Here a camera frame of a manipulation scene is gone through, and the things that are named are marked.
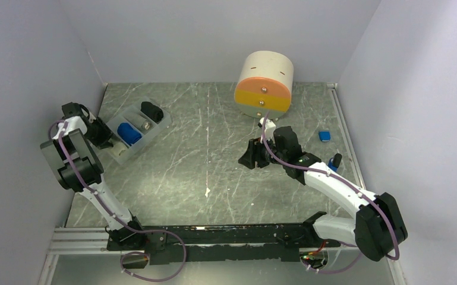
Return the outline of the blue underwear white trim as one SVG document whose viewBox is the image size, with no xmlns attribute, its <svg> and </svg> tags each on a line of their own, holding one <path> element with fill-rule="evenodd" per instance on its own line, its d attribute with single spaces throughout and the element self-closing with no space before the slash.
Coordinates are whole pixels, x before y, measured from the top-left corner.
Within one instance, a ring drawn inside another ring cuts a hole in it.
<svg viewBox="0 0 457 285">
<path fill-rule="evenodd" d="M 123 122 L 117 128 L 117 134 L 121 137 L 123 142 L 132 146 L 142 139 L 142 135 L 130 123 Z"/>
</svg>

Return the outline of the cream yellow cloth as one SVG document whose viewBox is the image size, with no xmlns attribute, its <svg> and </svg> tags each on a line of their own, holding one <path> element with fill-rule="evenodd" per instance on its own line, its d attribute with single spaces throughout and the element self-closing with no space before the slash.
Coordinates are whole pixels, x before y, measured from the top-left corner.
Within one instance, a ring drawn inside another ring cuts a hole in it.
<svg viewBox="0 0 457 285">
<path fill-rule="evenodd" d="M 121 157 L 127 150 L 128 150 L 128 147 L 124 143 L 118 142 L 118 143 L 115 143 L 114 146 L 112 147 L 111 153 L 115 157 Z"/>
</svg>

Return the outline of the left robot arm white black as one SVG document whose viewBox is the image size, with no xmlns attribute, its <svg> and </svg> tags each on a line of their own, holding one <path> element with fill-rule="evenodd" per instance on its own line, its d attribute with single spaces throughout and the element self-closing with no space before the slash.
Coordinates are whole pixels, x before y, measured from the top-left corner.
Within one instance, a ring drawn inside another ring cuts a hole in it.
<svg viewBox="0 0 457 285">
<path fill-rule="evenodd" d="M 147 241 L 137 217 L 110 191 L 103 178 L 103 165 L 94 149 L 116 145 L 109 127 L 84 105 L 62 106 L 63 116 L 48 131 L 40 149 L 58 183 L 89 200 L 108 224 L 109 240 L 121 248 L 140 249 Z"/>
</svg>

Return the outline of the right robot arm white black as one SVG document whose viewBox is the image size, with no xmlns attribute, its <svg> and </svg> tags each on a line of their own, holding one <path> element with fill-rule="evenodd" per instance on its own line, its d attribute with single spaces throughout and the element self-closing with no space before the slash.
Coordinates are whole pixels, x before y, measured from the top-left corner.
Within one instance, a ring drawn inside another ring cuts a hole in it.
<svg viewBox="0 0 457 285">
<path fill-rule="evenodd" d="M 306 244 L 317 246 L 331 239 L 356 246 L 372 261 L 398 258 L 398 246 L 408 231 L 396 199 L 357 186 L 304 151 L 290 126 L 265 128 L 261 137 L 249 140 L 238 163 L 248 169 L 279 164 L 290 178 L 325 194 L 349 214 L 348 218 L 322 214 L 302 231 Z"/>
</svg>

